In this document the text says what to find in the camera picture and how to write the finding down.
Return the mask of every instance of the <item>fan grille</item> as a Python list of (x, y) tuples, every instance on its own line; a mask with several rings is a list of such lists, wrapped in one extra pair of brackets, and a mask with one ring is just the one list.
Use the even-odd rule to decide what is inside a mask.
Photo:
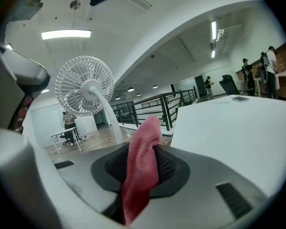
[(101, 60), (91, 56), (80, 56), (66, 62), (58, 72), (55, 94), (63, 108), (77, 116), (89, 116), (100, 112), (103, 105), (88, 101), (82, 95), (82, 86), (87, 80), (98, 81), (102, 95), (109, 102), (113, 94), (112, 73)]

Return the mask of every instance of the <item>pink towel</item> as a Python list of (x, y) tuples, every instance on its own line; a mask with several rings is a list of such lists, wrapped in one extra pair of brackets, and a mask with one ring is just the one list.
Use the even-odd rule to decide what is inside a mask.
[(127, 175), (122, 185), (124, 223), (128, 226), (145, 208), (149, 191), (158, 185), (157, 160), (153, 146), (160, 144), (160, 120), (149, 116), (129, 144)]

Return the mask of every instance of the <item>person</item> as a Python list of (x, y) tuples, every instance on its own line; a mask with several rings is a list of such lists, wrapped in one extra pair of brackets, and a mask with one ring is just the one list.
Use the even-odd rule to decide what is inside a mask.
[[(68, 111), (63, 112), (62, 115), (63, 115), (62, 120), (63, 120), (63, 122), (65, 122), (65, 129), (67, 130), (67, 129), (75, 127), (75, 132), (79, 138), (79, 141), (85, 141), (85, 139), (80, 139), (80, 135), (77, 132), (76, 124), (74, 121), (76, 119), (76, 115), (70, 114)], [(71, 146), (73, 146), (74, 145), (74, 138), (73, 138), (72, 132), (70, 132), (70, 134), (66, 134), (66, 135), (71, 140)]]
[(276, 52), (273, 46), (268, 48), (266, 52), (269, 65), (266, 67), (268, 80), (266, 83), (267, 87), (267, 97), (276, 99), (276, 76), (275, 73), (277, 72), (279, 67), (283, 67), (279, 65), (276, 61)]
[(212, 99), (214, 99), (214, 98), (213, 98), (213, 93), (212, 93), (211, 85), (213, 85), (214, 83), (211, 83), (210, 80), (211, 80), (211, 77), (208, 76), (208, 77), (206, 78), (205, 84), (206, 84), (206, 88), (207, 88), (208, 91), (209, 91), (210, 100), (212, 100)]
[(243, 73), (244, 76), (247, 77), (247, 83), (248, 83), (248, 96), (254, 96), (255, 94), (255, 82), (253, 79), (253, 73), (252, 73), (252, 65), (248, 64), (248, 59), (243, 59)]

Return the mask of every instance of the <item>recessed light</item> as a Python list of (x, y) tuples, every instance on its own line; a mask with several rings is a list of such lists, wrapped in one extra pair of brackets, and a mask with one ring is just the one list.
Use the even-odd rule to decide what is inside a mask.
[(41, 33), (43, 40), (61, 37), (85, 37), (89, 38), (91, 31), (89, 30), (57, 30), (57, 31), (47, 31)]
[(8, 48), (8, 49), (13, 50), (13, 47), (11, 46), (11, 44), (10, 44), (10, 43), (9, 43), (9, 44), (7, 44), (5, 47), (6, 47), (6, 48)]

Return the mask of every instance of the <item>black office chair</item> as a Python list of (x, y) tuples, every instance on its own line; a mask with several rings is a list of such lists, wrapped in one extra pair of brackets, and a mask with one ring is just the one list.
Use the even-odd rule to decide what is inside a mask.
[(62, 145), (64, 145), (64, 146), (66, 146), (67, 143), (70, 143), (70, 142), (71, 142), (70, 137), (68, 136), (68, 133), (65, 133), (65, 135), (62, 135), (62, 134), (61, 134), (60, 138), (66, 139), (66, 141), (62, 143)]
[(228, 95), (239, 95), (239, 90), (229, 74), (223, 75), (223, 80), (219, 84)]

